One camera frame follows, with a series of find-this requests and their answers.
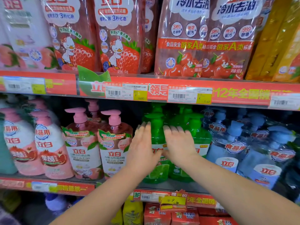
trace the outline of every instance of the shelf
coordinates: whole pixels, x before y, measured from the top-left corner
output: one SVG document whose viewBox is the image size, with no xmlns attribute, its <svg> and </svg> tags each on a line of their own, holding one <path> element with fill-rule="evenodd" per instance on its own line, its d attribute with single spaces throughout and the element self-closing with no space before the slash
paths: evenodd
<svg viewBox="0 0 300 225">
<path fill-rule="evenodd" d="M 23 176 L 0 174 L 0 188 L 52 192 L 74 196 L 87 196 L 105 179 L 84 181 L 77 178 L 50 180 L 45 175 Z M 140 183 L 133 192 L 134 200 L 159 203 L 159 197 L 170 195 L 176 190 L 184 189 L 188 193 L 187 205 L 190 207 L 221 208 L 220 204 L 196 182 L 179 182 L 168 179 L 160 184 Z"/>
<path fill-rule="evenodd" d="M 0 91 L 169 103 L 298 110 L 299 84 L 151 74 L 0 70 Z"/>
</svg>

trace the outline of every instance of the hand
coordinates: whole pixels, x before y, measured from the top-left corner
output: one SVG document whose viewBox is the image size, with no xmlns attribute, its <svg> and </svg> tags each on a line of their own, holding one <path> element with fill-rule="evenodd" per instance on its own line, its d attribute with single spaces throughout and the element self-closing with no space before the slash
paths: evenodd
<svg viewBox="0 0 300 225">
<path fill-rule="evenodd" d="M 146 177 L 160 160 L 162 151 L 152 152 L 151 123 L 145 122 L 138 126 L 129 146 L 126 167 L 141 178 Z"/>
<path fill-rule="evenodd" d="M 196 152 L 195 144 L 191 133 L 185 132 L 181 127 L 163 127 L 168 150 L 163 151 L 163 155 L 171 160 L 176 166 L 182 168 L 190 162 L 191 157 L 199 156 Z"/>
</svg>

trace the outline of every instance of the barcode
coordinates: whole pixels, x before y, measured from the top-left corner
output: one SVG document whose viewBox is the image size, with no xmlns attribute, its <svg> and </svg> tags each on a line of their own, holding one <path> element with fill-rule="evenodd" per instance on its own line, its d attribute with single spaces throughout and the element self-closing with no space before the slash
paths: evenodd
<svg viewBox="0 0 300 225">
<path fill-rule="evenodd" d="M 173 99 L 185 99 L 185 94 L 173 94 Z"/>
<path fill-rule="evenodd" d="M 287 105 L 288 101 L 287 100 L 274 100 L 273 105 Z"/>
<path fill-rule="evenodd" d="M 9 88 L 17 88 L 17 89 L 20 89 L 20 85 L 9 84 L 8 87 L 9 87 Z"/>
<path fill-rule="evenodd" d="M 108 95 L 118 96 L 118 95 L 121 95 L 121 91 L 120 90 L 108 90 Z"/>
<path fill-rule="evenodd" d="M 150 201 L 151 196 L 152 196 L 152 195 L 149 194 L 149 193 L 142 193 L 142 194 L 141 194 L 141 201 L 143 201 L 143 200 Z"/>
</svg>

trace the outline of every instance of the forearm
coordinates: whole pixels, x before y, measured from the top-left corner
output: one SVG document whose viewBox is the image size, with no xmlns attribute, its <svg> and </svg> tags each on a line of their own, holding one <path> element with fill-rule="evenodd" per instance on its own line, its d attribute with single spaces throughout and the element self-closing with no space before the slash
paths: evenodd
<svg viewBox="0 0 300 225">
<path fill-rule="evenodd" d="M 109 224 L 141 180 L 142 177 L 134 175 L 134 172 L 125 166 L 88 196 L 70 207 L 51 225 Z"/>
<path fill-rule="evenodd" d="M 293 202 L 200 156 L 182 168 L 241 225 L 299 221 L 300 207 Z"/>
</svg>

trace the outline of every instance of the person's right hand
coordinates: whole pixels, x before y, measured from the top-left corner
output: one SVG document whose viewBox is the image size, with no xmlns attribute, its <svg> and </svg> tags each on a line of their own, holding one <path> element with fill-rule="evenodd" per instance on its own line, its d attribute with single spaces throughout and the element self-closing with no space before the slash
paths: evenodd
<svg viewBox="0 0 300 225">
<path fill-rule="evenodd" d="M 168 150 L 163 151 L 169 160 L 176 166 L 182 168 L 188 164 L 192 156 L 198 156 L 194 145 L 194 140 L 191 133 L 186 130 L 185 132 L 181 127 L 163 127 Z"/>
</svg>

